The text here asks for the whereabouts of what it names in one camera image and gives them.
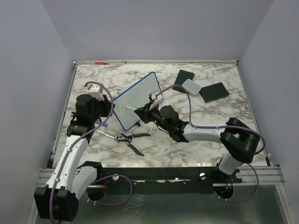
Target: marble surface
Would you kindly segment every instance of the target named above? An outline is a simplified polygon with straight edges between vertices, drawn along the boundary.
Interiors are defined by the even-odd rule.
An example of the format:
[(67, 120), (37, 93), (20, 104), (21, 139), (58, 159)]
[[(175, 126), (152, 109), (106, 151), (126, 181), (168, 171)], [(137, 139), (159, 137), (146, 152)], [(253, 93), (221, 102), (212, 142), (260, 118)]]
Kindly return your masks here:
[[(193, 123), (222, 123), (236, 117), (255, 129), (250, 107), (239, 77), (237, 67), (232, 64), (122, 64), (122, 65), (79, 65), (75, 75), (70, 100), (67, 105), (63, 127), (59, 137), (54, 159), (56, 166), (64, 148), (66, 129), (75, 111), (76, 97), (86, 93), (84, 84), (97, 81), (107, 87), (116, 97), (139, 79), (156, 72), (161, 89), (174, 84), (179, 70), (195, 73), (194, 81), (201, 86), (222, 82), (230, 95), (214, 102), (205, 103), (200, 95), (192, 96)], [(161, 104), (172, 105), (182, 120), (188, 120), (188, 100), (185, 94), (169, 90), (164, 93)], [(124, 133), (113, 115), (103, 131), (113, 134)], [(133, 127), (126, 134), (149, 133), (150, 137), (133, 139), (132, 144), (145, 156), (136, 155), (125, 143), (94, 133), (88, 148), (83, 153), (79, 165), (85, 161), (99, 161), (104, 167), (194, 167), (212, 166), (228, 151), (219, 143), (196, 141), (176, 144), (167, 134), (159, 131), (153, 124)], [(264, 154), (254, 157), (254, 166), (266, 166)]]

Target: gray wall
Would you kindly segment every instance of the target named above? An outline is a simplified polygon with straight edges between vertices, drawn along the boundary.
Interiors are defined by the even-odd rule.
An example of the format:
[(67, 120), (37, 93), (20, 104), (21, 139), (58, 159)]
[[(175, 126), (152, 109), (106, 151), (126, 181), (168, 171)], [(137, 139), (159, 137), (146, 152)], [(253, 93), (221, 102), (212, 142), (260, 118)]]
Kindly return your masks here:
[(275, 0), (240, 62), (267, 150), (281, 165), (299, 223), (299, 1)]
[(273, 0), (42, 0), (74, 61), (241, 59)]
[(26, 223), (71, 70), (72, 61), (39, 0), (1, 2), (1, 223)]

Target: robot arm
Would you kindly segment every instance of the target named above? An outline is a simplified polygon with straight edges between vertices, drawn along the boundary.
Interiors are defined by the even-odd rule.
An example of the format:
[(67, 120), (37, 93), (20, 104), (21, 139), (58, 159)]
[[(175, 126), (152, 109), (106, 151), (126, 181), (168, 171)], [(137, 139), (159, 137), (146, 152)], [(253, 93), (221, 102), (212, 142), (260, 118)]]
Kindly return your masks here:
[[(101, 178), (99, 177), (99, 169), (101, 168), (99, 164), (83, 166), (79, 174), (75, 176), (79, 160), (87, 148), (93, 133), (80, 139), (70, 149), (70, 146), (80, 136), (95, 128), (95, 121), (100, 117), (107, 117), (111, 109), (111, 103), (105, 95), (101, 94), (101, 87), (94, 84), (88, 89), (88, 93), (80, 95), (76, 99), (76, 113), (73, 113), (74, 118), (67, 128), (64, 151), (53, 175), (47, 181), (45, 187), (36, 188), (34, 193), (36, 206), (41, 218), (50, 218), (50, 194), (55, 183), (53, 217), (57, 220), (72, 221), (77, 214), (80, 197), (84, 194), (90, 183)], [(57, 180), (57, 173), (62, 165), (63, 168), (59, 180)]]
[(158, 102), (161, 97), (152, 99), (153, 95), (154, 93), (150, 94), (150, 102), (144, 107), (134, 110), (145, 124), (154, 122), (176, 142), (213, 141), (222, 143), (229, 153), (221, 160), (217, 169), (225, 175), (231, 175), (243, 163), (252, 162), (260, 140), (258, 136), (235, 128), (217, 128), (226, 125), (249, 128), (240, 120), (230, 118), (223, 124), (196, 125), (200, 128), (195, 128), (189, 122), (180, 120), (178, 113), (171, 105), (163, 106), (159, 110)]

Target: blue whiteboard frame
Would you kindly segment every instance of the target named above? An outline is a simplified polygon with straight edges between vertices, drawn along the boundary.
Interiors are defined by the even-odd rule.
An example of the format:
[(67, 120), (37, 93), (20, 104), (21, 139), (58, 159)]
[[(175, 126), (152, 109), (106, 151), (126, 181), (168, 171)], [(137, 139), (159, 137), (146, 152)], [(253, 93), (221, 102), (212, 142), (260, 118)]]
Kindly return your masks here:
[[(157, 80), (157, 83), (158, 83), (158, 86), (159, 86), (159, 90), (161, 92), (161, 87), (160, 87), (160, 83), (158, 81), (158, 78), (157, 78), (157, 75), (154, 71), (150, 72), (149, 74), (147, 74), (145, 77), (143, 77), (142, 79), (140, 79), (137, 83), (135, 83), (134, 85), (132, 85), (131, 87), (129, 87), (128, 89), (126, 89), (124, 92), (122, 92), (120, 95), (118, 95), (117, 97), (115, 97), (113, 100), (116, 100), (117, 98), (119, 98), (121, 95), (123, 95), (125, 92), (129, 91), (130, 89), (132, 89), (135, 85), (137, 85), (138, 83), (140, 83), (143, 79), (145, 79), (147, 76), (149, 76), (150, 74), (154, 73), (155, 74), (155, 77), (156, 77), (156, 80)], [(164, 97), (163, 95), (161, 94), (162, 96), (162, 101), (159, 103), (161, 104), (163, 101), (164, 101)], [(114, 112), (114, 109), (113, 109), (113, 113), (115, 114), (116, 118), (118, 119), (121, 127), (125, 130), (125, 131), (128, 131), (129, 129), (131, 129), (135, 124), (137, 124), (137, 122), (141, 121), (141, 119), (139, 119), (135, 124), (133, 124), (131, 127), (129, 127), (128, 129), (125, 129), (124, 126), (122, 125), (121, 121), (119, 120), (118, 116), (116, 115), (116, 113)]]

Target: screw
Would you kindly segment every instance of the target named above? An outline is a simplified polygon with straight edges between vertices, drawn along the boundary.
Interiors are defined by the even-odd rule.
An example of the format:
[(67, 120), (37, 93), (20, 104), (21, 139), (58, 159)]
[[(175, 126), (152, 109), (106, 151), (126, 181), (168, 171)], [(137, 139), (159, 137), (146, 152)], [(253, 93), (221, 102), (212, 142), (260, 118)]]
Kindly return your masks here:
[(242, 178), (242, 174), (240, 172), (235, 174), (236, 178), (241, 179)]
[(117, 181), (118, 178), (119, 178), (119, 176), (113, 176), (113, 177), (112, 177), (112, 179), (113, 179), (114, 181)]
[(199, 175), (199, 177), (202, 179), (202, 180), (205, 180), (206, 179), (206, 174), (205, 173), (201, 173)]

